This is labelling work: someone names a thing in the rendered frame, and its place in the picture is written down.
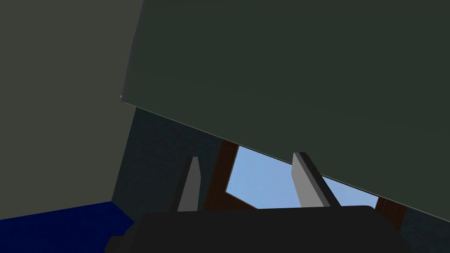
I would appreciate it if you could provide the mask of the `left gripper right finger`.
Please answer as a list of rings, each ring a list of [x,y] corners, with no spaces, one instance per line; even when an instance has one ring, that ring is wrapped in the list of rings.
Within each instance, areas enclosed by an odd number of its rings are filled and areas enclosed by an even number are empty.
[[[291,176],[301,207],[338,207],[339,201],[305,152],[295,152]]]

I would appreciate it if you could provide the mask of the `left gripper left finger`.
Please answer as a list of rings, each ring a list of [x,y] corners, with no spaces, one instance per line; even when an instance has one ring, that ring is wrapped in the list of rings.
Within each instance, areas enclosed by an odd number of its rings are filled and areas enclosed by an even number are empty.
[[[170,212],[198,211],[201,172],[198,157],[188,157],[169,207]]]

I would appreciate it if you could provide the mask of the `brown framed window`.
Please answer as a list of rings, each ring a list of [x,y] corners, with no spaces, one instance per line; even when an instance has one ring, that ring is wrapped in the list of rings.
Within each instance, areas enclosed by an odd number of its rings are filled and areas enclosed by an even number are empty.
[[[332,179],[325,182],[343,205],[374,207],[396,229],[407,208]],[[300,207],[291,178],[291,166],[256,151],[223,141],[213,172],[204,210],[242,210]]]

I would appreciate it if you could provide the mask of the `dark green door leaf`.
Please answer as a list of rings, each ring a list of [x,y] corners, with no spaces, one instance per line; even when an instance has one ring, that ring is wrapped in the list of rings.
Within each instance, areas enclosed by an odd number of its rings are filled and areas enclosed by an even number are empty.
[[[144,0],[122,100],[450,221],[450,0]]]

